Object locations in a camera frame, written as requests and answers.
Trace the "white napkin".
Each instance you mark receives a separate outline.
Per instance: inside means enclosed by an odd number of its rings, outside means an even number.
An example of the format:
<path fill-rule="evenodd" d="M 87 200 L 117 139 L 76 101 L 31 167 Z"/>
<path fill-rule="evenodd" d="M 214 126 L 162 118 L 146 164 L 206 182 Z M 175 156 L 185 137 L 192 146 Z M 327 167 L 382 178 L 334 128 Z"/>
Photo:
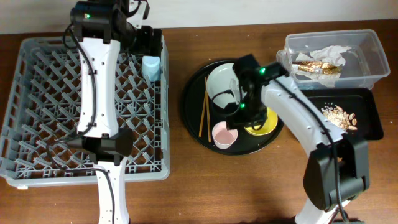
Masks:
<path fill-rule="evenodd" d="M 316 74 L 309 73 L 297 70 L 292 67 L 292 71 L 296 75 L 305 76 L 311 80 L 318 81 L 321 85 L 327 88 L 335 87 L 335 80 L 339 79 L 341 76 L 342 68 L 346 65 L 346 60 L 343 58 L 342 54 L 346 53 L 348 50 L 351 50 L 349 46 L 340 46 L 340 45 L 331 45 L 325 47 L 321 50 L 314 50 L 309 52 L 310 55 L 306 55 L 303 53 L 299 53 L 294 62 L 302 62 L 302 61 L 317 61 L 330 63 L 340 68 L 340 73 L 334 75 L 324 75 L 324 74 Z"/>

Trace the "yellow bowl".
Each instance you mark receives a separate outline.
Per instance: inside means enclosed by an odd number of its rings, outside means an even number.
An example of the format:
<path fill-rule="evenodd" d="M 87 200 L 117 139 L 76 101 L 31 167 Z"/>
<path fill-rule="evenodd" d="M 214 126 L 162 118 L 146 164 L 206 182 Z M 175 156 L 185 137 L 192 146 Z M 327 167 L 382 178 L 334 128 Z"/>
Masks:
<path fill-rule="evenodd" d="M 272 109 L 267 108 L 267 119 L 262 128 L 256 126 L 255 128 L 245 127 L 244 129 L 246 130 L 246 132 L 253 136 L 263 136 L 273 132 L 273 130 L 275 130 L 277 126 L 278 121 L 279 119 L 277 113 Z"/>

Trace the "pink cup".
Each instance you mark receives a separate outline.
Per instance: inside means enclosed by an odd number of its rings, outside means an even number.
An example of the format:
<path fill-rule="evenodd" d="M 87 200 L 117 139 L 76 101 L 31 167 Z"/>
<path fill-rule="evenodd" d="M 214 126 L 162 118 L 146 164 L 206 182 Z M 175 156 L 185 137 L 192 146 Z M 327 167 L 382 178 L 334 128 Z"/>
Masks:
<path fill-rule="evenodd" d="M 228 129 L 226 121 L 216 123 L 212 129 L 212 138 L 218 149 L 225 150 L 234 144 L 238 138 L 237 129 Z"/>

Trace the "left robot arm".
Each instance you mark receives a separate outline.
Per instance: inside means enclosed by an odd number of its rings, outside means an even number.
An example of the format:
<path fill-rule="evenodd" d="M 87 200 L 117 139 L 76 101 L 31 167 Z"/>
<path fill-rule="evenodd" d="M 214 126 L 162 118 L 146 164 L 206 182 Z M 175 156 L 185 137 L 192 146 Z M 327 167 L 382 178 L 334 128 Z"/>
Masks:
<path fill-rule="evenodd" d="M 99 192 L 100 223 L 129 223 L 125 167 L 133 131 L 116 116 L 116 67 L 122 51 L 141 57 L 141 75 L 160 80 L 168 61 L 160 29 L 143 25 L 147 1 L 79 1 L 70 11 L 70 33 L 81 65 L 77 135 L 67 142 L 89 155 Z"/>

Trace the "brown food scraps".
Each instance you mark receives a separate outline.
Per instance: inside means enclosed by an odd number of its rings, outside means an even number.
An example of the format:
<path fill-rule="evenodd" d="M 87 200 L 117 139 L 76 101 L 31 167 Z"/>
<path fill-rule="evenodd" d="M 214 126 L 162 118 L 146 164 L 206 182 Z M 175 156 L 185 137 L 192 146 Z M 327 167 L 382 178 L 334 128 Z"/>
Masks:
<path fill-rule="evenodd" d="M 355 113 L 347 113 L 342 107 L 335 106 L 324 106 L 321 108 L 323 115 L 333 123 L 335 126 L 341 128 L 344 131 L 357 131 L 357 119 Z"/>

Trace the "gold foil wrapper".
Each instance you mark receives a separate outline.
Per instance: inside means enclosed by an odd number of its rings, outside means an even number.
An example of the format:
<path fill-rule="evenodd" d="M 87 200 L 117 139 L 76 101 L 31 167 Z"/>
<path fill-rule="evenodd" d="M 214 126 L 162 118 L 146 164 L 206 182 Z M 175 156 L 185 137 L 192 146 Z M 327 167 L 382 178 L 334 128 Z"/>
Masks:
<path fill-rule="evenodd" d="M 330 63 L 317 62 L 317 61 L 293 62 L 292 67 L 303 72 L 316 73 L 316 74 L 334 75 L 340 73 L 339 67 Z"/>

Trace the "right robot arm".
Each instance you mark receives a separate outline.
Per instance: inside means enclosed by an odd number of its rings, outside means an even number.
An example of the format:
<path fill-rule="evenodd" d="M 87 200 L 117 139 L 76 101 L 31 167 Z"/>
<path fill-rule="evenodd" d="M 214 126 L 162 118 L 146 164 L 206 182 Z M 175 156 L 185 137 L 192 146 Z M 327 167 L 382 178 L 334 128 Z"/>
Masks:
<path fill-rule="evenodd" d="M 351 136 L 331 121 L 300 91 L 278 62 L 260 66 L 253 55 L 233 63 L 239 105 L 227 115 L 232 129 L 266 122 L 272 109 L 304 148 L 308 162 L 303 178 L 307 201 L 296 223 L 334 223 L 344 207 L 370 186 L 368 142 Z"/>

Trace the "light blue cup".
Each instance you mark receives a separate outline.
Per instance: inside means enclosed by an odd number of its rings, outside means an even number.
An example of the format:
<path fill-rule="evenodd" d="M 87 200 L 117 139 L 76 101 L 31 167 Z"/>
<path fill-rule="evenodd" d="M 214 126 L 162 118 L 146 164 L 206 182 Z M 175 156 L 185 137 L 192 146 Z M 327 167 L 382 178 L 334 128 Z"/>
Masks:
<path fill-rule="evenodd" d="M 160 80 L 160 57 L 143 56 L 142 75 L 150 82 Z"/>

